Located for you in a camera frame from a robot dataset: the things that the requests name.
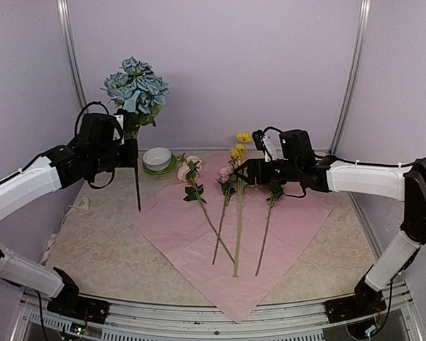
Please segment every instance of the beige table surface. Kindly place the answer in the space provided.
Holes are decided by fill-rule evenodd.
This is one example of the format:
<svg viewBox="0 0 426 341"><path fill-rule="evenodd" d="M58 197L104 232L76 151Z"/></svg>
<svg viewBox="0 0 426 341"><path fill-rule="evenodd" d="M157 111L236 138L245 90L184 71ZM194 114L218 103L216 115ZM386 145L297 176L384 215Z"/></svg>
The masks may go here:
<svg viewBox="0 0 426 341"><path fill-rule="evenodd" d="M208 162L216 153L199 151L187 155L195 154ZM97 182L105 183L108 176L99 176ZM165 186L179 183L176 172L149 176L141 169L140 178L143 202ZM333 210L261 304L351 293L374 261L348 195L309 194ZM90 200L89 210L71 211L48 266L65 270L82 293L145 303L212 305L133 225L129 217L131 205L136 205L133 170L118 169L115 181L103 190L92 190L85 183L75 202L83 197Z"/></svg>

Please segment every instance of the robotic arm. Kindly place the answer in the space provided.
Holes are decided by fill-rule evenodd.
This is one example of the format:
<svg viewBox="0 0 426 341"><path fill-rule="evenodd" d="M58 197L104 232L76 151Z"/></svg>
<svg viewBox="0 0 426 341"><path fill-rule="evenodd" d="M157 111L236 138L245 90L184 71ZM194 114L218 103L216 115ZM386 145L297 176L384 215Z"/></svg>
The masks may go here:
<svg viewBox="0 0 426 341"><path fill-rule="evenodd" d="M85 179L92 188L96 174L111 173L116 167L137 166L135 140L124 140L126 115L80 113L80 130L66 146L57 146L36 156L26 167L0 181L0 221L31 201L56 190L64 189ZM104 323L108 304L78 296L79 288L72 279L57 268L49 269L13 253L0 245L0 278L44 293L51 301L48 309L63 315Z"/></svg>
<svg viewBox="0 0 426 341"><path fill-rule="evenodd" d="M345 161L333 155L320 158L314 154L306 131L279 132L284 159L277 158L265 131L255 131L254 143L265 158L247 160L235 174L250 185L299 182L304 193L307 188L326 193L355 192L405 202L399 233L356 285L354 295L326 302L331 323L370 315L377 309L385 310L382 289L413 262L426 243L426 161L377 166Z"/></svg>

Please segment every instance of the green stem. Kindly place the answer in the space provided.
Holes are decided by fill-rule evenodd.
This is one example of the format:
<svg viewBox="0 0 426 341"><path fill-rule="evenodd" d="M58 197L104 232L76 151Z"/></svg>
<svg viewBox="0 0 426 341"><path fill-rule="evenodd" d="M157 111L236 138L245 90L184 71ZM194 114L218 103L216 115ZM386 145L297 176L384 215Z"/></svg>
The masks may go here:
<svg viewBox="0 0 426 341"><path fill-rule="evenodd" d="M241 216L241 211L243 207L243 189L244 182L239 178L239 227L236 232L236 246L235 246L235 265L234 265L234 275L233 277L239 276L239 257L240 257L240 244L241 244L241 230L243 227L243 220Z"/></svg>
<svg viewBox="0 0 426 341"><path fill-rule="evenodd" d="M231 253L229 252L229 249L227 249L226 244L222 241L221 236L219 236L218 231L214 228L212 221L210 220L210 217L208 216L207 210L205 209L204 206L204 202L202 201L202 198L200 197L199 191L197 190L197 185L194 185L194 189L196 190L196 194L197 194L197 201L200 204L200 207L202 208L202 211L204 211L204 215L208 220L208 223L210 224L210 227L213 229L214 233L216 234L216 237L218 238L219 242L221 243L221 245L224 247L224 249L226 250L227 256L229 256L229 258L232 260L232 262L235 264L234 258L232 257Z"/></svg>
<svg viewBox="0 0 426 341"><path fill-rule="evenodd" d="M221 220L219 221L218 238L216 239L216 246L214 247L214 255L213 255L213 262L212 262L213 265L216 262L216 256L218 254L219 237L221 236L222 222L224 220L224 213L226 212L226 207L227 207L227 204L229 203L229 193L230 193L230 188L227 190L227 192L224 196L224 204L222 205Z"/></svg>
<svg viewBox="0 0 426 341"><path fill-rule="evenodd" d="M267 234L268 234L268 226L270 224L270 215L271 215L271 209L273 208L273 196L270 201L270 205L268 206L268 217L267 217L267 225L265 226L265 234L263 235L263 241L262 241L262 249L261 249L261 256L258 259L258 265L256 270L256 276L258 275L259 270L261 269L262 264L262 258L263 258L263 250L265 249L265 242L267 240Z"/></svg>

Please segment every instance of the white cable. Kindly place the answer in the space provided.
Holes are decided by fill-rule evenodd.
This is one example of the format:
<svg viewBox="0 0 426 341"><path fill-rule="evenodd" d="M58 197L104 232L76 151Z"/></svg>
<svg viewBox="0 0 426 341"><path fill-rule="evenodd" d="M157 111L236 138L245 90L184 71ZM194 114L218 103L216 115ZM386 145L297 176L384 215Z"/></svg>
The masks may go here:
<svg viewBox="0 0 426 341"><path fill-rule="evenodd" d="M62 222L60 223L60 229L62 228L63 224L65 223L65 220L68 218L68 216L73 212L72 210L83 210L88 211L90 208L90 199L88 197L82 197L77 203L74 205L68 205L65 207L65 216L62 219ZM50 235L50 239L48 240L48 244L46 246L45 251L43 252L43 255L41 256L40 264L45 265L49 259L50 252L52 251L53 245L55 244L58 237L58 233L52 233Z"/></svg>

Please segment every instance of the white wall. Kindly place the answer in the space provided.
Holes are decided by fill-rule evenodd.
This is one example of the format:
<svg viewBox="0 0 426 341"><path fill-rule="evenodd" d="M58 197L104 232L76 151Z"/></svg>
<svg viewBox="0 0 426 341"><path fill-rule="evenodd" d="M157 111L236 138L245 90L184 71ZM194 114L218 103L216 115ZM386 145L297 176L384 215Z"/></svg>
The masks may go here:
<svg viewBox="0 0 426 341"><path fill-rule="evenodd" d="M79 108L56 1L0 0L0 180L37 153L65 144ZM78 187L32 202L0 223L0 241L38 261ZM0 281L0 341L21 291Z"/></svg>
<svg viewBox="0 0 426 341"><path fill-rule="evenodd" d="M426 156L426 1L373 1L364 56L339 155L396 163ZM403 204L359 196L382 247ZM426 331L426 246L407 282Z"/></svg>
<svg viewBox="0 0 426 341"><path fill-rule="evenodd" d="M70 1L87 99L124 58L172 94L141 148L230 148L268 125L307 129L327 149L351 64L359 0Z"/></svg>

